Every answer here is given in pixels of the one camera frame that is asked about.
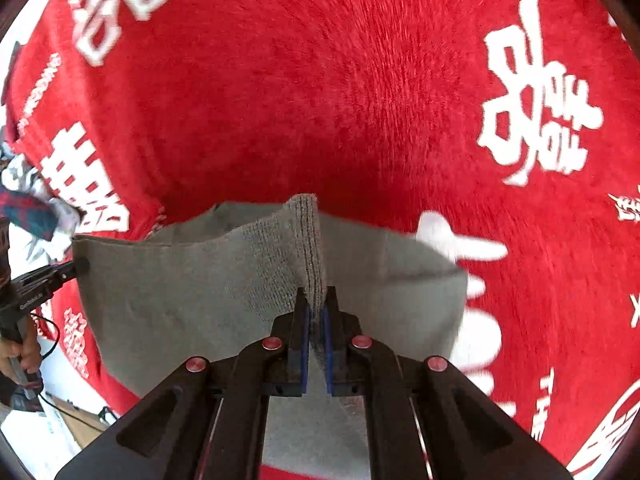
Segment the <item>person's left hand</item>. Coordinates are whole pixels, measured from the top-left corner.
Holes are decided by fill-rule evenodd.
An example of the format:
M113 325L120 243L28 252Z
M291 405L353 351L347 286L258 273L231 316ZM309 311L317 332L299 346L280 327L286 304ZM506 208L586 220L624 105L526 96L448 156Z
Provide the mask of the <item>person's left hand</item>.
M22 337L23 342L21 344L9 339L1 339L0 342L1 373L17 385L24 385L25 382L15 373L11 359L17 359L25 374L37 373L42 361L41 347L37 340L36 324L32 318L25 318L25 322L26 333Z

